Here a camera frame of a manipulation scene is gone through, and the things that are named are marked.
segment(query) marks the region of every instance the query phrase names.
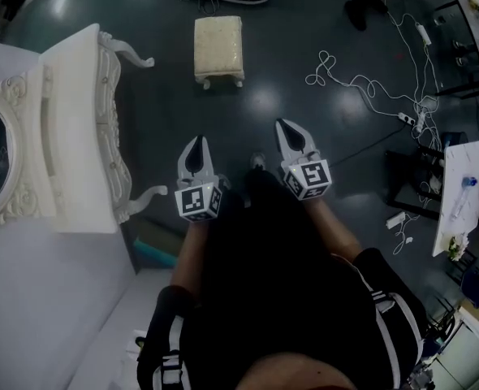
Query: plastic water bottle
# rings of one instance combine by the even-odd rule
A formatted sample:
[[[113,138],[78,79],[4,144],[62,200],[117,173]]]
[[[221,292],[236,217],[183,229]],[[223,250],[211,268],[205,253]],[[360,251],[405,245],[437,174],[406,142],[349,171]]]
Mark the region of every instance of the plastic water bottle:
[[[465,176],[461,180],[462,191],[460,194],[460,198],[458,198],[458,201],[456,201],[454,210],[452,211],[451,221],[454,221],[460,216],[460,212],[464,208],[465,203],[467,202],[468,192],[470,191],[470,188],[472,186],[475,186],[476,184],[477,184],[477,179],[472,176]]]

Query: drawer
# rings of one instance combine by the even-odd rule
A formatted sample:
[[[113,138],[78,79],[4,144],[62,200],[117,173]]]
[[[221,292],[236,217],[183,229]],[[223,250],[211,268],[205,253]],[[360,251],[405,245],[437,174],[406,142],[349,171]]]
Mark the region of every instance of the drawer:
[[[114,109],[114,95],[120,77],[120,62],[117,55],[99,46],[97,83],[95,86],[95,120],[109,123],[109,114]]]
[[[125,206],[132,193],[132,176],[118,148],[119,127],[116,121],[112,124],[97,124],[97,140],[115,210]]]

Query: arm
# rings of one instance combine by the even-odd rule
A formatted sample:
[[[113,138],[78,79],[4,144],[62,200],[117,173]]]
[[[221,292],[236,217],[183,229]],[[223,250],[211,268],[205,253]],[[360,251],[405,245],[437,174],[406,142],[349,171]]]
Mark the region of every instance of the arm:
[[[195,299],[200,295],[201,270],[205,243],[209,233],[209,222],[189,224],[188,233],[171,277],[171,286],[180,286],[190,292]]]
[[[303,201],[304,208],[313,221],[326,248],[353,263],[362,252],[359,241],[341,223],[328,205],[321,199]]]

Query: black and white square marker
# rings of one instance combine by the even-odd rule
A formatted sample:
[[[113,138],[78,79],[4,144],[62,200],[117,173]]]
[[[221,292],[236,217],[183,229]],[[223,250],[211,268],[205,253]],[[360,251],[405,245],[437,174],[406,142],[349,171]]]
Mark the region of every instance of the black and white square marker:
[[[287,177],[285,178],[285,182],[288,185],[288,188],[290,188],[294,195],[296,195],[296,197],[301,195],[301,193],[303,192],[303,187],[291,172],[288,172]]]
[[[303,170],[304,179],[308,186],[320,185],[329,182],[322,164],[320,163],[311,163],[309,165],[303,165],[301,167]]]
[[[185,215],[185,218],[193,222],[198,222],[204,221],[205,219],[211,219],[213,216],[211,214],[207,214],[206,212],[200,212],[199,214]]]
[[[222,199],[222,194],[216,188],[213,188],[213,194],[210,197],[209,209],[215,214],[218,213],[220,208],[220,200]]]
[[[323,186],[321,188],[311,188],[304,196],[303,199],[309,199],[313,197],[320,197],[324,191],[326,191],[327,186]]]
[[[182,192],[182,212],[184,214],[203,210],[204,207],[204,193],[201,187]]]

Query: white cube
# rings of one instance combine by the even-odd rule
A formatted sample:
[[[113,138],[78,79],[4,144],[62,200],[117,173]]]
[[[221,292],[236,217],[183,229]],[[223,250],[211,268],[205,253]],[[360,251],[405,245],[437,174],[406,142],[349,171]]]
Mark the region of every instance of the white cube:
[[[193,186],[175,192],[180,217],[198,222],[218,217],[222,191],[214,183]]]
[[[332,184],[326,160],[292,165],[283,170],[285,185],[300,201],[320,197]]]
[[[210,86],[208,76],[231,75],[242,86],[244,80],[241,18],[205,17],[194,26],[194,76],[196,82]]]

